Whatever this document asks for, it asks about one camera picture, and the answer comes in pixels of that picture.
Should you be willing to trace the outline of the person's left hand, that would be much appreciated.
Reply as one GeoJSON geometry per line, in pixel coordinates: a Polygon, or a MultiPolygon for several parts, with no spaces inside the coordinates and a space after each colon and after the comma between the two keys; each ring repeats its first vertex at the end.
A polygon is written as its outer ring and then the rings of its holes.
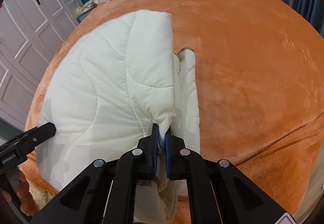
{"type": "Polygon", "coordinates": [[[21,202],[20,210],[26,216],[33,216],[38,212],[36,204],[33,200],[31,193],[29,192],[29,183],[26,180],[24,173],[18,170],[19,185],[16,189],[16,194],[21,202]]]}

